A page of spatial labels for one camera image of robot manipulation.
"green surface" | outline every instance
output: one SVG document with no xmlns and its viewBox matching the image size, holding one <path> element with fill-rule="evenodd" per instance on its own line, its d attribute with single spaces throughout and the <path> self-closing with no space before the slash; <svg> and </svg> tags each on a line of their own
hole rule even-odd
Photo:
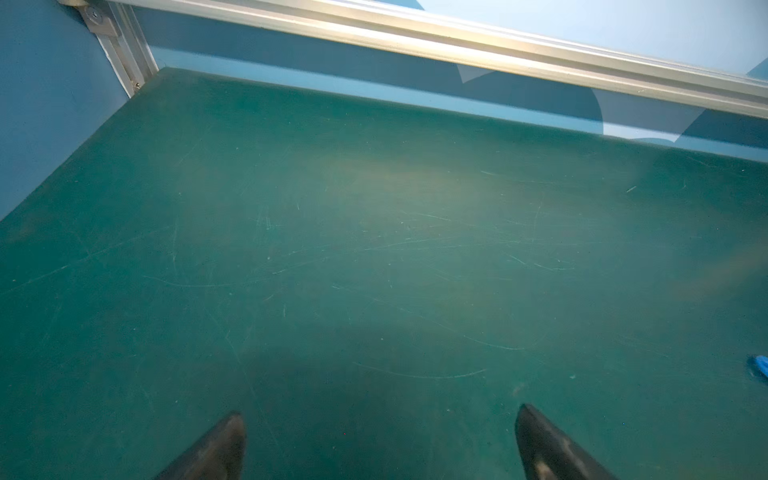
<svg viewBox="0 0 768 480">
<path fill-rule="evenodd" d="M 768 471 L 766 165 L 163 70 L 0 223 L 0 478 Z"/>
</svg>

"light blue strip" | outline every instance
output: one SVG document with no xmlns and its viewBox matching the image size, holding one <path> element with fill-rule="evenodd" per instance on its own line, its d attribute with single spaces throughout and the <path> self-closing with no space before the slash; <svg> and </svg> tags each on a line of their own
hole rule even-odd
<svg viewBox="0 0 768 480">
<path fill-rule="evenodd" d="M 412 90 L 410 88 L 293 70 L 291 68 L 273 67 L 271 65 L 233 60 L 213 55 L 202 55 L 188 51 L 154 46 L 151 49 L 157 64 L 161 68 L 163 66 L 186 68 L 187 70 L 225 75 L 227 77 L 372 98 L 419 107 L 437 108 L 439 110 L 455 111 L 481 117 L 520 121 L 571 131 L 587 133 L 601 133 L 603 131 L 602 122 L 596 120 L 533 111 L 526 108 L 510 107 L 508 105 L 493 104 L 469 98 L 452 97 L 428 91 Z M 682 136 L 675 142 L 673 147 L 768 162 L 768 150 L 703 138 Z"/>
</svg>

